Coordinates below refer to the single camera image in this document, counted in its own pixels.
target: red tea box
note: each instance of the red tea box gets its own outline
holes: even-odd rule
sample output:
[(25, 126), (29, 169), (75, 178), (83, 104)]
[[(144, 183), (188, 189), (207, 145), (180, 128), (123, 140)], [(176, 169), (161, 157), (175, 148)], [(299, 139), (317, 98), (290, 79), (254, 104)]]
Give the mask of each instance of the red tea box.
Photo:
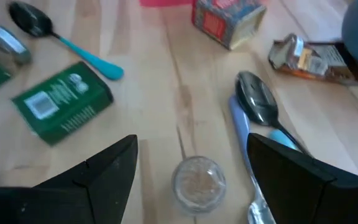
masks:
[(194, 25), (232, 50), (257, 31), (266, 12), (258, 0), (194, 0)]

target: metal spoon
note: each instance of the metal spoon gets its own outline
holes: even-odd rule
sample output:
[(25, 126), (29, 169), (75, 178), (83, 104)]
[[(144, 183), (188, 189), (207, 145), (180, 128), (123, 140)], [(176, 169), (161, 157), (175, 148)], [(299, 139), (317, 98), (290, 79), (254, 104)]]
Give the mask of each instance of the metal spoon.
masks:
[(54, 33), (50, 18), (36, 7), (24, 2), (12, 1), (7, 5), (7, 9), (16, 25), (32, 37), (46, 37), (49, 35), (56, 37), (108, 79), (117, 80), (124, 75), (124, 70), (121, 67), (91, 55), (69, 40)]
[(262, 191), (256, 181), (254, 172), (247, 153), (247, 140), (249, 134), (249, 120), (244, 110), (241, 108), (239, 101), (235, 96), (230, 97), (229, 106), (233, 117), (234, 126), (236, 127), (237, 137), (239, 139), (241, 153), (246, 168), (251, 176), (252, 183), (255, 186), (255, 199), (248, 209), (249, 224), (275, 224), (272, 213), (267, 205)]
[(301, 152), (311, 156), (279, 122), (275, 98), (259, 77), (250, 72), (240, 72), (236, 78), (236, 96), (251, 121), (281, 130)]

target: barcode label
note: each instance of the barcode label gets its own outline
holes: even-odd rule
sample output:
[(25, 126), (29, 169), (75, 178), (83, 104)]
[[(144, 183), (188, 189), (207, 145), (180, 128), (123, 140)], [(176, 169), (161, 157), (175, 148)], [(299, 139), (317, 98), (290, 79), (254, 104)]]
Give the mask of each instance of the barcode label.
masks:
[(44, 91), (31, 96), (24, 103), (38, 119), (45, 119), (59, 110), (59, 107)]
[(325, 75), (328, 64), (321, 58), (310, 56), (308, 58), (308, 71), (318, 75)]

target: pink object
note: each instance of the pink object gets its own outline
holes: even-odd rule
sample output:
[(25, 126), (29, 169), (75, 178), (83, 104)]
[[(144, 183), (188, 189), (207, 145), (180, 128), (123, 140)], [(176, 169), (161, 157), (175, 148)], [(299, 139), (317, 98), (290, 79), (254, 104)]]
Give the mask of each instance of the pink object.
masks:
[(193, 0), (139, 0), (140, 4), (145, 7), (164, 7), (178, 6), (181, 4), (190, 4)]

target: tin label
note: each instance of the tin label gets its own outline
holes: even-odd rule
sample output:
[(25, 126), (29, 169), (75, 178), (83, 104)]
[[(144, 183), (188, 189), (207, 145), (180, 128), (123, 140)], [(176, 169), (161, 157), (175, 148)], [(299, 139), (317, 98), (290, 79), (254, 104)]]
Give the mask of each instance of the tin label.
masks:
[(239, 0), (214, 0), (213, 4), (221, 9), (224, 9), (236, 4), (238, 1)]
[(329, 66), (346, 66), (345, 61), (335, 46), (314, 45), (311, 48), (313, 48), (313, 50), (315, 50), (317, 54), (319, 54), (319, 56), (328, 63)]
[(222, 40), (226, 23), (224, 19), (218, 17), (212, 12), (205, 11), (203, 27), (206, 32), (217, 37), (219, 40)]
[(45, 119), (59, 110), (59, 107), (44, 91), (40, 91), (34, 96), (24, 100), (24, 103), (37, 119)]

